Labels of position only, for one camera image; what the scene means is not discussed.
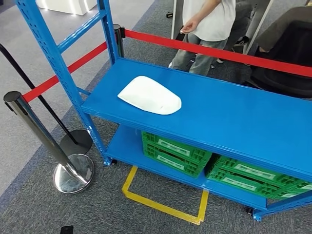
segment black phone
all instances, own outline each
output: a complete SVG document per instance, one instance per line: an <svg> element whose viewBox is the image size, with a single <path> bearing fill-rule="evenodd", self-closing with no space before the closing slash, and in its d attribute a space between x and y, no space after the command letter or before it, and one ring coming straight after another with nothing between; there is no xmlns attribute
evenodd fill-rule
<svg viewBox="0 0 312 234"><path fill-rule="evenodd" d="M60 234L73 234L73 226L63 226L60 228Z"/></svg>

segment blue metal shelf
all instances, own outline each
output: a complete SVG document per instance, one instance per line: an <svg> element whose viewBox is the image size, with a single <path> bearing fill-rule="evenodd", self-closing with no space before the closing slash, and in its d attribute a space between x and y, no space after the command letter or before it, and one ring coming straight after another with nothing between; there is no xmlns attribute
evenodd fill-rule
<svg viewBox="0 0 312 234"><path fill-rule="evenodd" d="M312 182L312 102L120 58L109 0L97 0L99 13L58 46L36 0L15 2L103 156L103 164L110 165L113 157L208 189L255 208L253 218L256 220L312 203L312 191L309 191L266 207L264 198L207 180L203 174L198 179L188 177L143 156L141 137L134 130L146 130ZM83 102L79 93L82 90L76 86L61 53L99 20L112 67ZM160 116L117 97L137 76L150 77L173 91L181 98L182 108L172 115ZM107 149L89 114L128 127L120 126Z"/></svg>
<svg viewBox="0 0 312 234"><path fill-rule="evenodd" d="M209 190L213 194L242 203L249 207L266 210L266 199L264 197L208 180L205 177L204 172L201 173L198 178L193 178L146 157L143 154L141 132L139 130L120 125L109 145L107 154L112 158L131 165L136 165L139 168L174 179L181 183Z"/></svg>
<svg viewBox="0 0 312 234"><path fill-rule="evenodd" d="M178 95L169 116L117 95L147 76ZM312 103L128 59L118 59L82 106L88 114L312 181Z"/></svg>

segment jeans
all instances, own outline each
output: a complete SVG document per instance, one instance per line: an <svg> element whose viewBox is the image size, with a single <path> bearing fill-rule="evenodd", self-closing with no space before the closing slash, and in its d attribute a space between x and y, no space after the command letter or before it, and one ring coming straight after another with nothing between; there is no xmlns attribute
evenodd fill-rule
<svg viewBox="0 0 312 234"><path fill-rule="evenodd" d="M221 41L205 41L198 38L197 36L189 33L184 36L184 42L202 45L212 48L224 49L226 40ZM190 60L195 58L195 62L190 68L190 73L194 73L198 75L206 76L210 69L210 65L215 62L217 58L202 55L202 54L195 54L193 52L189 52L186 50L178 50L175 57L172 60L172 63L170 68L181 70L181 71L187 71L188 64Z"/></svg>

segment blue shelf board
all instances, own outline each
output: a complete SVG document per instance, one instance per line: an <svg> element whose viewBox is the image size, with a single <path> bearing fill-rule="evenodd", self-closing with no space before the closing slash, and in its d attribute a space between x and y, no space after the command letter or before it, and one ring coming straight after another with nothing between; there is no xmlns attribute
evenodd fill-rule
<svg viewBox="0 0 312 234"><path fill-rule="evenodd" d="M117 95L137 76L178 95L181 110L144 112ZM118 59L82 105L85 113L312 182L312 102Z"/></svg>
<svg viewBox="0 0 312 234"><path fill-rule="evenodd" d="M176 180L181 183L209 190L213 194L236 201L249 207L266 210L266 199L264 197L209 180L205 177L204 172L201 173L199 178L193 178L146 157L143 154L141 132L140 130L120 125L109 145L107 154L114 159L131 165L136 165L139 168Z"/></svg>

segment stanchion post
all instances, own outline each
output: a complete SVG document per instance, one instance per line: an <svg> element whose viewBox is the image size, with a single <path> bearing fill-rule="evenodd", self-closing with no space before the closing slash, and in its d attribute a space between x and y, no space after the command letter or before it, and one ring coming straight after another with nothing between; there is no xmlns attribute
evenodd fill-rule
<svg viewBox="0 0 312 234"><path fill-rule="evenodd" d="M23 120L59 163L54 175L54 186L59 191L66 194L79 193L90 184L94 166L89 157L82 154L67 157L20 92L8 92L3 99L9 109Z"/></svg>
<svg viewBox="0 0 312 234"><path fill-rule="evenodd" d="M35 85L23 71L5 47L0 43L0 51L7 58L23 80L30 89ZM86 130L74 130L70 132L45 98L42 95L38 98L54 117L66 134L60 143L60 146L68 156L72 154L85 154L92 146L92 139Z"/></svg>
<svg viewBox="0 0 312 234"><path fill-rule="evenodd" d="M117 42L118 52L120 57L125 57L123 38L125 38L125 27L122 27L119 24L114 24L113 29L115 30L116 41Z"/></svg>

